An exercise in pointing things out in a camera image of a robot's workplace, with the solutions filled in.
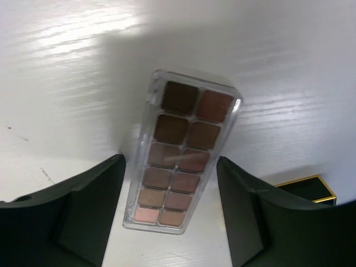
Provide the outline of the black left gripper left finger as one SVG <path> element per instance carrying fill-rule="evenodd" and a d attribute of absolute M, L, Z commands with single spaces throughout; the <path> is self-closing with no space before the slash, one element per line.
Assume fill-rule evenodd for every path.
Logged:
<path fill-rule="evenodd" d="M 125 175 L 123 155 L 1 202 L 2 266 L 101 266 Z"/>

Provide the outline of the clear eyeshadow palette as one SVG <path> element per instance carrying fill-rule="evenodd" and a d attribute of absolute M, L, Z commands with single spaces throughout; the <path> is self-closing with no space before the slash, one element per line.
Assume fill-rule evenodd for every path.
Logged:
<path fill-rule="evenodd" d="M 180 235 L 235 124 L 232 85 L 156 70 L 140 127 L 123 226 Z"/>

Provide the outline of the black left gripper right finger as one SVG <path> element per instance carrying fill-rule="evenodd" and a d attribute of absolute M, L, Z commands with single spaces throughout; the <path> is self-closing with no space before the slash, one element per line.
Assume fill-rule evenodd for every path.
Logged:
<path fill-rule="evenodd" d="M 219 158 L 217 181 L 233 266 L 354 266 L 355 202 L 314 203 Z"/>

